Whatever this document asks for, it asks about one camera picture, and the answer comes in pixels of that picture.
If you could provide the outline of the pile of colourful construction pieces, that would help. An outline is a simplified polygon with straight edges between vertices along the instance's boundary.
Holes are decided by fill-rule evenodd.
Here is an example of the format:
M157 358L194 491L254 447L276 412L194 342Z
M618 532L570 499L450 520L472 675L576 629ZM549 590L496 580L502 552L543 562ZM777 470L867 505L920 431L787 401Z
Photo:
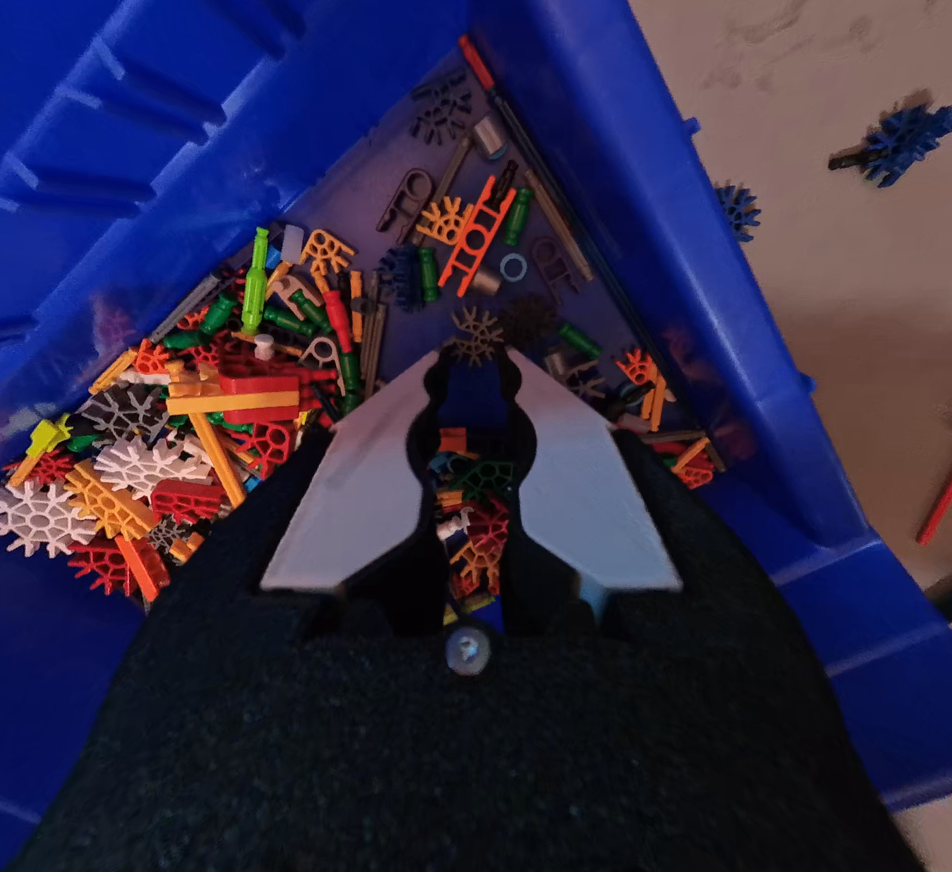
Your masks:
M462 307L497 315L504 342L612 423L632 423L690 489L720 464L644 341L629 331L598 284L580 288L560 241L541 232L520 155L514 203L495 249L465 297L437 285L450 243L489 175L479 150L506 152L486 94L474 91L460 53L391 111L386 135L304 204L297 222L264 228L247 253L263 264L267 297L257 336L243 330L245 272L226 263L128 348L75 413L36 431L30 452L2 467L2 534L9 549L69 556L93 588L149 606L232 499L188 414L168 400L208 397L206 420L250 491L290 458L305 424L329 430L363 398L371 369L381 390L425 352L445 350ZM413 118L406 137L396 119ZM260 251L267 247L262 258ZM433 497L424 525L442 545L444 625L457 607L499 607L500 572L515 497L513 449L488 395L488 370L454 377L443 432L425 477Z

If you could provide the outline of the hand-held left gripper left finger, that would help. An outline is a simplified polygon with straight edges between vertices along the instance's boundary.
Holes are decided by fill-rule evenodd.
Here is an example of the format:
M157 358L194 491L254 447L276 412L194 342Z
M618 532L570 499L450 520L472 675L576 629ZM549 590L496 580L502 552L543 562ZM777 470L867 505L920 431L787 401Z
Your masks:
M418 534L446 382L446 361L431 350L336 426L263 591L340 592Z

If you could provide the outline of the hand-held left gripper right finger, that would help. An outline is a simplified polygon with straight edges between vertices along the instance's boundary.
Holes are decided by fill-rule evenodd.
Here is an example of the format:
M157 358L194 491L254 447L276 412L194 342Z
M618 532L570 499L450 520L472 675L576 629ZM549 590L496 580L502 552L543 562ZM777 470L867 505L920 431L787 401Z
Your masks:
M530 542L569 569L569 591L601 620L609 597L680 593L676 569L614 440L613 425L514 347L513 404L534 451L517 488Z

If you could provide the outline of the blue snowflake connector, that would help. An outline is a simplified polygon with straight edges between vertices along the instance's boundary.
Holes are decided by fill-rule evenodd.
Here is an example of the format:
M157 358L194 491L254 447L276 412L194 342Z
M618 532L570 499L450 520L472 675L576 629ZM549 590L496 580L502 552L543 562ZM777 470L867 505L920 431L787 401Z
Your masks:
M936 150L950 132L950 105L932 111L920 104L894 112L865 137L867 149L876 152L865 165L865 178L879 188L891 187L912 164Z
M715 187L715 195L735 239L741 244L750 243L754 239L753 229L760 226L761 210L756 195L749 188L736 185Z

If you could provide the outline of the blue plastic storage bin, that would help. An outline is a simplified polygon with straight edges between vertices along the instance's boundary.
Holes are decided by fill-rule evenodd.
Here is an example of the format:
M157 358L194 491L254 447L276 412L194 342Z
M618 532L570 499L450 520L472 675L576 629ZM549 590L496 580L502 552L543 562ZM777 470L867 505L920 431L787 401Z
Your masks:
M2 458L469 34L728 471L888 807L950 793L950 630L866 521L627 0L2 0Z

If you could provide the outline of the long red rod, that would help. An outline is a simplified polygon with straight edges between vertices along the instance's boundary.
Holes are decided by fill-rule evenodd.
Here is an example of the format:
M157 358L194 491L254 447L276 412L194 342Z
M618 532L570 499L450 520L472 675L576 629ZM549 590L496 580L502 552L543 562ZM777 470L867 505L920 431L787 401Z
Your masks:
M951 491L951 472L949 472L942 490L934 500L916 535L915 540L918 545L931 544L951 506Z

